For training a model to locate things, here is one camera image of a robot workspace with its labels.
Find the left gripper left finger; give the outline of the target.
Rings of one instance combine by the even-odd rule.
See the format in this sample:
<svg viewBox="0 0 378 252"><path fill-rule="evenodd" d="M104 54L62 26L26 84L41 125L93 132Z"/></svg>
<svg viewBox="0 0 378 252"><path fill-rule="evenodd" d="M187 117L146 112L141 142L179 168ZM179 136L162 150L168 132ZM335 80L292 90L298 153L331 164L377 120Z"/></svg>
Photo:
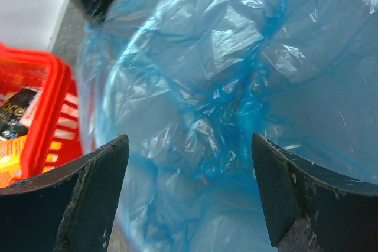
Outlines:
<svg viewBox="0 0 378 252"><path fill-rule="evenodd" d="M106 251L129 138L1 190L1 251Z"/></svg>

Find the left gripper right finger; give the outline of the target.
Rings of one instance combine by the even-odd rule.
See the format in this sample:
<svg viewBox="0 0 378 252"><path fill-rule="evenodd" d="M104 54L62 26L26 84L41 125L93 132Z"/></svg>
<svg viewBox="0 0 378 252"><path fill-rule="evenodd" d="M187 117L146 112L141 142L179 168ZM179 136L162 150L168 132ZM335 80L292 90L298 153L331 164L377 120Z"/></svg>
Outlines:
<svg viewBox="0 0 378 252"><path fill-rule="evenodd" d="M272 247L377 251L377 185L345 176L254 133L252 158Z"/></svg>

